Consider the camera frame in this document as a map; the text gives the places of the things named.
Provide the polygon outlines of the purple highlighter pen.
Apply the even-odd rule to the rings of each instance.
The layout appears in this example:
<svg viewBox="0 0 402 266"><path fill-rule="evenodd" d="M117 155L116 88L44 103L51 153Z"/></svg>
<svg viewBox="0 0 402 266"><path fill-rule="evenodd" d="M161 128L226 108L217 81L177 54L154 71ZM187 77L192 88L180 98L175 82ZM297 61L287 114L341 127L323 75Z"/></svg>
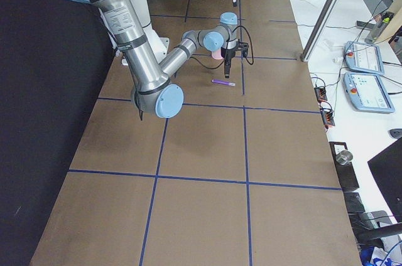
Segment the purple highlighter pen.
<svg viewBox="0 0 402 266"><path fill-rule="evenodd" d="M228 82L228 81L223 81L223 80L218 80L218 79L212 79L211 82L214 84L225 85L225 86L230 86L230 87L236 86L236 83L234 83L234 82Z"/></svg>

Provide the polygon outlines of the pink mesh pen holder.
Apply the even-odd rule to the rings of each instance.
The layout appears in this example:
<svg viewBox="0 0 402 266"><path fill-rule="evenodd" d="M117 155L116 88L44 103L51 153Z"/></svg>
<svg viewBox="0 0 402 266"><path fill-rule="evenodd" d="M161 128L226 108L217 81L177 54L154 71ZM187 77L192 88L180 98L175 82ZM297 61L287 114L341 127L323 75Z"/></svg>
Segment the pink mesh pen holder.
<svg viewBox="0 0 402 266"><path fill-rule="evenodd" d="M212 52L211 52L211 57L212 57L213 59L215 59L215 60L222 60L223 57L222 57L222 55L221 55L221 48L218 48L217 50L212 51Z"/></svg>

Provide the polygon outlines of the orange black connector block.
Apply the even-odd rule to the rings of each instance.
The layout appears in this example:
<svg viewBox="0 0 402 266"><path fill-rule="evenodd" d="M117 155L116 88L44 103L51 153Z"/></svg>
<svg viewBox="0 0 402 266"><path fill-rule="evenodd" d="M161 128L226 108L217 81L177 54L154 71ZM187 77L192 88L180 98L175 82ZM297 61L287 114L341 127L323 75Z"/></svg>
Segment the orange black connector block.
<svg viewBox="0 0 402 266"><path fill-rule="evenodd" d="M327 101L327 91L324 86L315 87L314 91L318 102Z"/></svg>

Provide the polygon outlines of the upper blue teach pendant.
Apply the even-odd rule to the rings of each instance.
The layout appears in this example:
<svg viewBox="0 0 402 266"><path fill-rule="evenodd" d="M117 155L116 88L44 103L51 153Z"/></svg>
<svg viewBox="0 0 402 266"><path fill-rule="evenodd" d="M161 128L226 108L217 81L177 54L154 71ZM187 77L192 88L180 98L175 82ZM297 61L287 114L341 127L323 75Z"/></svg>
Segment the upper blue teach pendant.
<svg viewBox="0 0 402 266"><path fill-rule="evenodd" d="M353 72L384 75L384 65L377 45L348 41L344 45L344 58L347 67Z"/></svg>

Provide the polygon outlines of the blue teach pendant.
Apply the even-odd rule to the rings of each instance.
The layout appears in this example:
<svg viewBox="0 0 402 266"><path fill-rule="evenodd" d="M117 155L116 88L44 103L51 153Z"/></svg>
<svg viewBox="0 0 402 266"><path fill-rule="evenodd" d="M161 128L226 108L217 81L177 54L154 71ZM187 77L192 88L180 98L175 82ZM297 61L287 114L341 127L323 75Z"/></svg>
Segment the blue teach pendant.
<svg viewBox="0 0 402 266"><path fill-rule="evenodd" d="M347 96L356 110L379 114L395 112L395 107L379 75L345 72L343 83Z"/></svg>
<svg viewBox="0 0 402 266"><path fill-rule="evenodd" d="M347 67L353 72L384 75L384 65L377 45L348 41L344 45L344 58Z"/></svg>

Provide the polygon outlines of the lower blue teach pendant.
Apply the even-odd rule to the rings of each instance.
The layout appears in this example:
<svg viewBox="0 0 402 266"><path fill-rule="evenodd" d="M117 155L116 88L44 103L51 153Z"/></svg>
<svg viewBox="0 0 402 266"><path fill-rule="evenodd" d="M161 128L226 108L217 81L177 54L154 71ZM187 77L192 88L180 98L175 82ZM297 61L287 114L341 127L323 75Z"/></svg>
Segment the lower blue teach pendant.
<svg viewBox="0 0 402 266"><path fill-rule="evenodd" d="M347 96L356 110L379 114L395 112L395 107L379 75L345 72L343 83Z"/></svg>

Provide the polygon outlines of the silver metal cylinder weight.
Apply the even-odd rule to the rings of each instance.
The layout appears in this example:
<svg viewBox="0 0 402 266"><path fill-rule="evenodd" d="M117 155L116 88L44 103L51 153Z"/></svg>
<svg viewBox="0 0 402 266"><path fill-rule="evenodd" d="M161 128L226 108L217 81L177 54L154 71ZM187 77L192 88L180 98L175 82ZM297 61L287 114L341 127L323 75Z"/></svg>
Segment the silver metal cylinder weight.
<svg viewBox="0 0 402 266"><path fill-rule="evenodd" d="M353 155L348 150L342 150L335 155L336 163L338 163L342 166L349 164L352 160L353 160Z"/></svg>

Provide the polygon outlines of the black computer mouse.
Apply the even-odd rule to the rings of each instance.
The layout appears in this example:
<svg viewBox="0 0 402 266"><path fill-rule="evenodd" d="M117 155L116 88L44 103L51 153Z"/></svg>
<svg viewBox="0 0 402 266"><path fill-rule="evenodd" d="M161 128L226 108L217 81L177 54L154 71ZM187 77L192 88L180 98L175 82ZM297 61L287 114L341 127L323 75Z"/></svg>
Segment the black computer mouse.
<svg viewBox="0 0 402 266"><path fill-rule="evenodd" d="M390 129L388 133L394 139L402 138L402 128Z"/></svg>

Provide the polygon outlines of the aluminium frame post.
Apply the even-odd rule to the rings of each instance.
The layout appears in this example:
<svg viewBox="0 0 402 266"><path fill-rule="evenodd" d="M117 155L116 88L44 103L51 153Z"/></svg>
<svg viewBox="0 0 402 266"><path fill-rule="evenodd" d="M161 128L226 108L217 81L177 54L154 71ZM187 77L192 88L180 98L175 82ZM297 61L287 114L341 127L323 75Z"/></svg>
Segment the aluminium frame post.
<svg viewBox="0 0 402 266"><path fill-rule="evenodd" d="M310 59L321 35L324 32L324 29L326 28L327 21L329 20L329 17L332 14L337 1L338 0L326 0L317 19L317 22L312 30L312 33L307 41L307 44L300 55L300 60L302 62L307 62Z"/></svg>

